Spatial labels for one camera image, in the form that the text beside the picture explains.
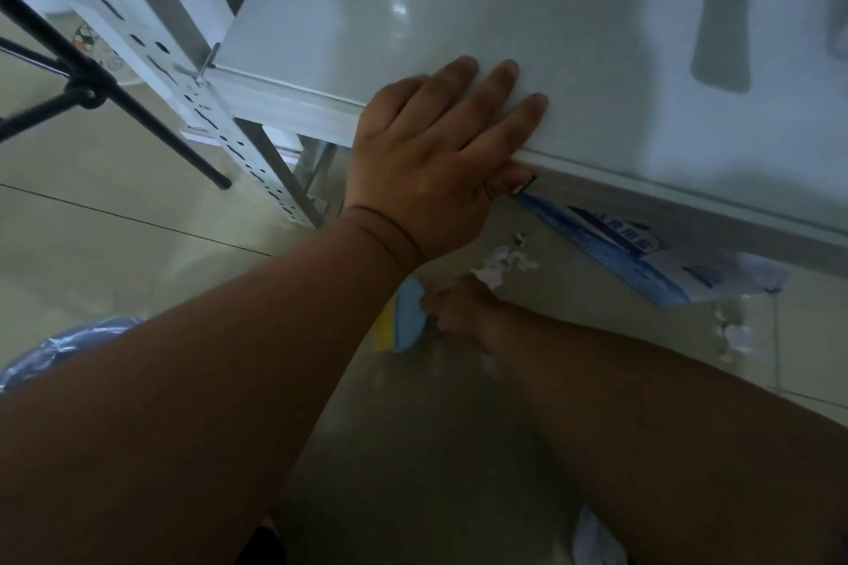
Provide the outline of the person's right hand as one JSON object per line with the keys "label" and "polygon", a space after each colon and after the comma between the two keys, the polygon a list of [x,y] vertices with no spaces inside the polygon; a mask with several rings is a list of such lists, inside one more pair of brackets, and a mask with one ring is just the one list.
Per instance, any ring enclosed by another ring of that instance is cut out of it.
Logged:
{"label": "person's right hand", "polygon": [[505,303],[472,274],[462,275],[431,288],[457,289],[459,332],[449,334],[473,343],[482,352],[488,354],[490,351],[488,339],[494,330],[495,316],[500,313]]}

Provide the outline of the person's left hand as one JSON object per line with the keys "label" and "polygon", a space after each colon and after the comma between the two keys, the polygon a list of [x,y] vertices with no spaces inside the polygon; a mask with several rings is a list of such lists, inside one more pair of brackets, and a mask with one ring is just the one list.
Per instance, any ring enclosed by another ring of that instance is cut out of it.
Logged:
{"label": "person's left hand", "polygon": [[493,203],[483,181],[504,163],[517,162],[515,153],[548,110],[543,93],[506,110],[509,98],[470,143],[447,144],[447,113],[479,85],[479,70],[476,59],[461,56],[433,74],[417,75],[428,81],[394,121],[363,121],[360,115],[344,218],[376,238],[404,274],[480,234]]}

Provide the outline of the blue and yellow scrub brush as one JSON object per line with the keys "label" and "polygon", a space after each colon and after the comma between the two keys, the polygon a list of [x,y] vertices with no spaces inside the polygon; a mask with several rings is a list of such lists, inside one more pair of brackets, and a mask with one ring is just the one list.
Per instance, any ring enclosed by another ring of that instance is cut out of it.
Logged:
{"label": "blue and yellow scrub brush", "polygon": [[427,324],[420,308],[425,290],[415,277],[405,279],[376,318],[373,349],[377,352],[406,353],[414,348]]}

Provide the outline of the person's right forearm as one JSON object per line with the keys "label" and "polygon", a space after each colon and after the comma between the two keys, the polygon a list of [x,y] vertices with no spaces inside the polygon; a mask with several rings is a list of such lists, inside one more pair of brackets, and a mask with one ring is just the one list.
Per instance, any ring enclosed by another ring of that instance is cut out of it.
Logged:
{"label": "person's right forearm", "polygon": [[848,429],[675,351],[487,303],[479,338],[638,565],[848,565]]}

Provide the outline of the person's left forearm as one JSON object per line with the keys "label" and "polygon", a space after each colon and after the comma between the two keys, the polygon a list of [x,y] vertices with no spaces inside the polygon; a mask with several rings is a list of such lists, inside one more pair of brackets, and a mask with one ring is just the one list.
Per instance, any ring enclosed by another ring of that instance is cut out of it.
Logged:
{"label": "person's left forearm", "polygon": [[346,209],[1,395],[0,565],[232,565],[424,252]]}

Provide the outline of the crumpled white paper scrap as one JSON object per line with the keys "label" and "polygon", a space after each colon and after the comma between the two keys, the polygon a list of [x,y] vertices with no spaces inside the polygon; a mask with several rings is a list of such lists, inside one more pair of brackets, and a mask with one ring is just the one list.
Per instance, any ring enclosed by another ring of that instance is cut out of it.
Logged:
{"label": "crumpled white paper scrap", "polygon": [[712,308],[710,329],[719,339],[718,358],[734,363],[756,348],[753,329],[743,301],[717,301]]}
{"label": "crumpled white paper scrap", "polygon": [[528,235],[523,231],[514,233],[509,243],[493,249],[471,274],[490,291],[504,285],[506,276],[513,271],[538,270],[540,264],[527,254]]}

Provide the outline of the white table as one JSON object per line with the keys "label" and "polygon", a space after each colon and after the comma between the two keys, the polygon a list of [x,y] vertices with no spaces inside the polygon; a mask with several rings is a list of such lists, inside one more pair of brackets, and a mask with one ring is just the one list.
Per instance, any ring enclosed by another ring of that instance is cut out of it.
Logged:
{"label": "white table", "polygon": [[702,0],[245,0],[210,82],[239,116],[350,145],[383,85],[514,59],[545,120],[529,191],[848,277],[848,0],[750,0],[751,89],[690,73]]}

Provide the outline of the blue and white paper bag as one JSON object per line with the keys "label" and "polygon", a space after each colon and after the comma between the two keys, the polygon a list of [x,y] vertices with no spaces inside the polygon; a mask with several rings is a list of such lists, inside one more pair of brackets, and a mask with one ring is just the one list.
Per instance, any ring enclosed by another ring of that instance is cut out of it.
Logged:
{"label": "blue and white paper bag", "polygon": [[650,226],[522,192],[517,202],[599,262],[636,293],[660,305],[729,301],[778,293],[791,269],[764,257],[701,244],[673,243]]}

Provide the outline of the black tripod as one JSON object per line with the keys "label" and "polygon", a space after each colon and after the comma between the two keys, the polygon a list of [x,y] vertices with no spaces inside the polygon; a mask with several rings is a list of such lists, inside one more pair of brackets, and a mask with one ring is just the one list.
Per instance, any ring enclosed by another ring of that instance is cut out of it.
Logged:
{"label": "black tripod", "polygon": [[184,161],[220,189],[231,187],[231,181],[196,153],[118,84],[114,76],[94,59],[80,52],[41,15],[23,0],[0,0],[0,13],[49,51],[45,56],[8,38],[0,36],[0,54],[14,57],[66,80],[61,94],[42,101],[9,117],[0,117],[0,143],[19,136],[44,122],[70,110],[96,110],[110,101]]}

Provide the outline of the blue plastic bag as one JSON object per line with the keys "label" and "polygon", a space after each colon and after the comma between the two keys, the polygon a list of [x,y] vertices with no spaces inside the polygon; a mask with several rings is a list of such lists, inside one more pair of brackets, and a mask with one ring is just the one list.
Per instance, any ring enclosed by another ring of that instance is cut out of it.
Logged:
{"label": "blue plastic bag", "polygon": [[73,356],[101,346],[145,322],[137,316],[110,316],[52,335],[0,368],[0,396]]}

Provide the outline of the white perforated metal post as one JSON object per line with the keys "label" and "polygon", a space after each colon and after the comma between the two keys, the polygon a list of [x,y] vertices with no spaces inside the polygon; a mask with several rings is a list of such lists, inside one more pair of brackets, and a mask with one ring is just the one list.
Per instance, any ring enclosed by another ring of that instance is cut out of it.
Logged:
{"label": "white perforated metal post", "polygon": [[263,120],[239,116],[208,79],[245,0],[67,1],[187,127],[211,139],[253,177],[284,217],[312,228],[324,224],[327,203],[312,188],[336,147],[295,128],[283,139],[283,148],[296,157],[291,169]]}

